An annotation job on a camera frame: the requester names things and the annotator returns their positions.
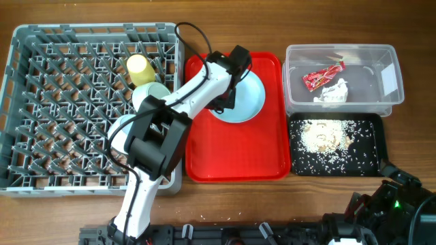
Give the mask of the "light blue plate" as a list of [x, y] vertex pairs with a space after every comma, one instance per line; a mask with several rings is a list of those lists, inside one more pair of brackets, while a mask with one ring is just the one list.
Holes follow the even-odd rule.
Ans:
[[217, 119], [227, 123], [243, 123], [254, 118], [263, 108], [266, 91], [263, 82], [252, 71], [236, 85], [233, 109], [226, 108], [222, 113], [211, 110]]

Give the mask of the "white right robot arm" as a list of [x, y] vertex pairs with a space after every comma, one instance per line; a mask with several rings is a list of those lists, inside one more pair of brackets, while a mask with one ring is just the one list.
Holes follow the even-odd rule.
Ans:
[[325, 214], [320, 244], [434, 244], [435, 193], [386, 159], [372, 195], [354, 193], [343, 214]]

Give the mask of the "red candy wrapper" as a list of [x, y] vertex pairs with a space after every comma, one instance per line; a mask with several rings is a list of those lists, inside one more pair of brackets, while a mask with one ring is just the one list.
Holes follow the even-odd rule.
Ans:
[[339, 61], [335, 65], [304, 75], [302, 81], [310, 92], [329, 83], [338, 73], [345, 70], [345, 63]]

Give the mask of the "light blue bowl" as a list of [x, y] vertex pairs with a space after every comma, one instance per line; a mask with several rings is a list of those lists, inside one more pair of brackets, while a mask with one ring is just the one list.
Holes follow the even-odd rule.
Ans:
[[[112, 124], [112, 126], [108, 130], [108, 138], [112, 137], [112, 134], [127, 120], [130, 118], [133, 118], [135, 114], [126, 114], [123, 116], [120, 116], [115, 120], [115, 122]], [[117, 152], [127, 154], [124, 149], [124, 145], [127, 139], [127, 136], [130, 132], [131, 126], [133, 123], [129, 123], [127, 126], [123, 127], [114, 137], [112, 142], [110, 143], [110, 146], [114, 148]]]

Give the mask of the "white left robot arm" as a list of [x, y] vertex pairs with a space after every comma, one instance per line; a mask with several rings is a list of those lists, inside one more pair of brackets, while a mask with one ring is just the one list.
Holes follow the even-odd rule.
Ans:
[[201, 70], [183, 87], [157, 99], [142, 100], [135, 116], [112, 129], [113, 142], [128, 127], [122, 147], [129, 172], [120, 212], [108, 225], [108, 237], [116, 244], [136, 244], [150, 224], [151, 207], [161, 181], [179, 164], [193, 119], [204, 109], [222, 112], [234, 108], [236, 85], [252, 66], [250, 52], [236, 46], [229, 55], [218, 51], [202, 61]]

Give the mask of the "green bowl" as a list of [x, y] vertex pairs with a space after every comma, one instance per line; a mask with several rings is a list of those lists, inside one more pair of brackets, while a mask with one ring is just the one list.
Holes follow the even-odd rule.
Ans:
[[140, 104], [149, 95], [152, 95], [157, 99], [162, 99], [163, 97], [170, 94], [170, 90], [166, 86], [158, 82], [149, 82], [137, 86], [131, 95], [134, 110], [138, 112], [140, 109]]

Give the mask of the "white napkin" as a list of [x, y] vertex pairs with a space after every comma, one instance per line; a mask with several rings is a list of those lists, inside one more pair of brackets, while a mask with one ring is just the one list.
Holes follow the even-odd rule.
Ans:
[[348, 96], [347, 81], [340, 78], [338, 82], [330, 87], [322, 89], [322, 93], [319, 97], [314, 97], [314, 102], [322, 103], [345, 103]]

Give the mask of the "yellow plastic cup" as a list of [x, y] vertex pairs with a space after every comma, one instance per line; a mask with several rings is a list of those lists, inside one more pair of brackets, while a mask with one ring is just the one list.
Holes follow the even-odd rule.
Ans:
[[149, 60], [141, 54], [135, 54], [128, 58], [127, 70], [135, 86], [155, 81], [155, 70]]

